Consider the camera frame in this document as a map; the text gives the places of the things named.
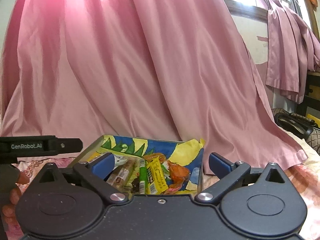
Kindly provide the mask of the person's left hand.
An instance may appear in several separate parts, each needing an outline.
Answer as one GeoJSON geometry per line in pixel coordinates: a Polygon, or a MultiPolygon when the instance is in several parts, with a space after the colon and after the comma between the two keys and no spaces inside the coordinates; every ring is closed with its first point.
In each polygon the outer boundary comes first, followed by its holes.
{"type": "MultiPolygon", "coordinates": [[[[20,172],[17,183],[21,185],[28,184],[30,179],[24,172],[20,172]]],[[[15,207],[22,195],[20,188],[16,185],[9,194],[9,204],[4,205],[2,208],[2,213],[4,215],[4,220],[8,225],[17,225],[17,219],[15,215],[15,207]]]]}

